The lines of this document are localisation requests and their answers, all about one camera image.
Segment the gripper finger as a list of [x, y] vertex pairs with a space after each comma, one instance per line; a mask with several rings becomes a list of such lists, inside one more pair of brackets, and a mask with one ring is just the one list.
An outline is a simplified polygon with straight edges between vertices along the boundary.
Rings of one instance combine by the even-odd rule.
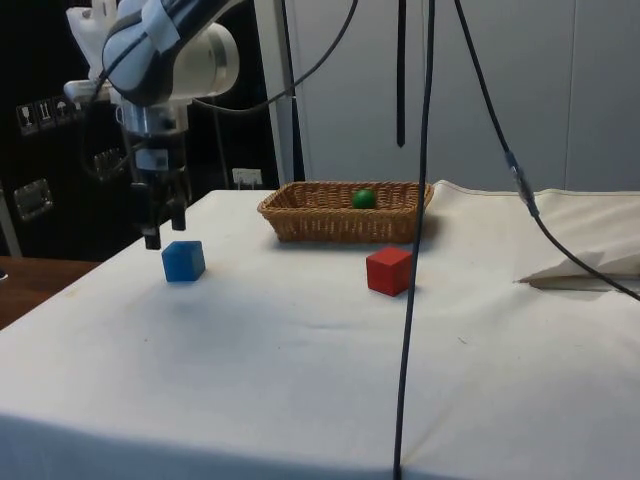
[[133, 224], [140, 230], [147, 250], [159, 250], [161, 237], [158, 226], [158, 202], [154, 190], [145, 183], [132, 183], [130, 207]]
[[185, 231], [185, 211], [187, 208], [187, 174], [184, 171], [178, 171], [176, 175], [171, 179], [167, 206], [169, 208], [172, 229], [174, 231]]

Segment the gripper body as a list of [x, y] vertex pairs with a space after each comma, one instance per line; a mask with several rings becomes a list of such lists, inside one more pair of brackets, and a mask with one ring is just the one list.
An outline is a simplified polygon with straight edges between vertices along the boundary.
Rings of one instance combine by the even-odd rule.
[[175, 184], [188, 187], [186, 134], [132, 135], [134, 159], [132, 182], [151, 185]]

